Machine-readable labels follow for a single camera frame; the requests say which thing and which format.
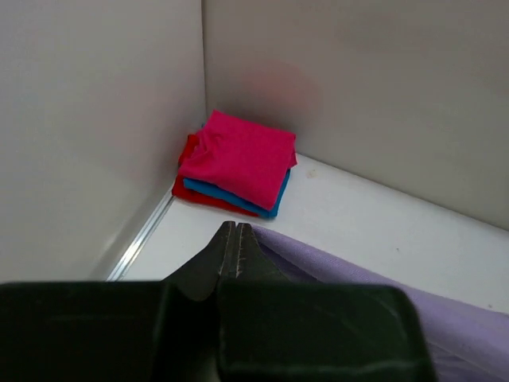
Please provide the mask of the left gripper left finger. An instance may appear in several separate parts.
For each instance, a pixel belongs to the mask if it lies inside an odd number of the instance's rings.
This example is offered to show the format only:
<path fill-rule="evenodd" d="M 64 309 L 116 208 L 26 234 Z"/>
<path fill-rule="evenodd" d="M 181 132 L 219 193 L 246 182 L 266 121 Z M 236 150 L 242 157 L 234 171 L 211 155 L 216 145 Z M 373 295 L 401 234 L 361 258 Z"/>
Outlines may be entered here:
<path fill-rule="evenodd" d="M 187 299 L 206 300 L 228 269 L 235 241 L 235 222 L 224 221 L 208 244 L 184 265 L 163 279 L 176 287 Z"/>

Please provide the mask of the purple t shirt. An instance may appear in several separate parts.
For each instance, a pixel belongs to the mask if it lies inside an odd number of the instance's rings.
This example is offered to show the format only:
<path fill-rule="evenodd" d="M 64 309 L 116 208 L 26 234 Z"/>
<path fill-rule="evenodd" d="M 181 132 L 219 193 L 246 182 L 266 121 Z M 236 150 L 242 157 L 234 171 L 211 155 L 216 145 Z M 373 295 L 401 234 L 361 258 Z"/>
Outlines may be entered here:
<path fill-rule="evenodd" d="M 398 283 L 266 228 L 263 255 L 286 277 L 276 292 L 293 371 L 335 381 L 505 381 L 508 316 Z"/>

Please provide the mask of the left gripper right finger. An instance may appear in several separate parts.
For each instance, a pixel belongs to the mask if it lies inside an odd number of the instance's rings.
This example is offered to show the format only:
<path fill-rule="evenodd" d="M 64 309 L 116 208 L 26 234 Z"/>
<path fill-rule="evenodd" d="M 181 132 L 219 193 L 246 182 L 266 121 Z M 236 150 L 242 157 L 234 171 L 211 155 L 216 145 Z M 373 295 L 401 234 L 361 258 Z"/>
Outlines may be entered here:
<path fill-rule="evenodd" d="M 289 282 L 259 247 L 250 224 L 238 224 L 234 244 L 234 278 L 253 282 Z"/>

